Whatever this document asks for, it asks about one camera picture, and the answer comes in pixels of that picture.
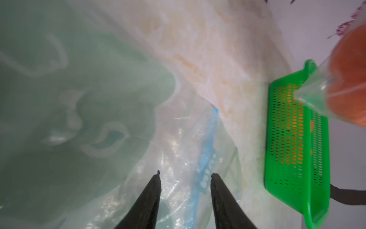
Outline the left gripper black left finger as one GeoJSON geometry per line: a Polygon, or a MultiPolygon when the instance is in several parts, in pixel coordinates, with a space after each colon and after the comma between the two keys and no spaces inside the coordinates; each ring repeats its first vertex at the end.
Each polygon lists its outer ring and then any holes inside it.
{"type": "Polygon", "coordinates": [[[161,196],[160,171],[153,175],[116,229],[155,229],[161,196]]]}

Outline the blue-zip clear bag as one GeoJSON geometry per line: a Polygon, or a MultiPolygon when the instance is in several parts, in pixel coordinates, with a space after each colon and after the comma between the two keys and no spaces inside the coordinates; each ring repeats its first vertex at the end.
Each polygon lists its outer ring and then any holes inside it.
{"type": "Polygon", "coordinates": [[[93,162],[105,162],[113,180],[108,191],[76,212],[64,229],[113,229],[160,171],[158,229],[206,229],[214,225],[209,190],[212,173],[240,180],[238,150],[218,109],[187,84],[153,106],[147,102],[113,105],[85,102],[78,149],[93,162]]]}

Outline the green-zip bag of oranges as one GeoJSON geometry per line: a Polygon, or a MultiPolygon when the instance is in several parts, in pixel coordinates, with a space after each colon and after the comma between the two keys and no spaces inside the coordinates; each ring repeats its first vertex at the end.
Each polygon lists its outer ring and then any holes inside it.
{"type": "Polygon", "coordinates": [[[78,1],[1,1],[1,228],[114,228],[175,86],[78,1]]]}

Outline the green plastic basket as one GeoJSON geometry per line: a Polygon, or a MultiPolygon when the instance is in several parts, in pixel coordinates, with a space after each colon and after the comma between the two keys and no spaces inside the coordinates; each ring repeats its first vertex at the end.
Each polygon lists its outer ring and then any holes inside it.
{"type": "Polygon", "coordinates": [[[330,205],[328,119],[294,99],[315,72],[314,61],[269,87],[265,188],[304,217],[309,229],[325,222],[330,205]]]}

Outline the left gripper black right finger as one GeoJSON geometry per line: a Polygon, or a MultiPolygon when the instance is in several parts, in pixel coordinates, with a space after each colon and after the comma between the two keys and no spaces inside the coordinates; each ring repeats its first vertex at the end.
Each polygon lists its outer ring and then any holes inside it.
{"type": "Polygon", "coordinates": [[[211,175],[210,187],[217,229],[256,229],[219,174],[211,175]]]}

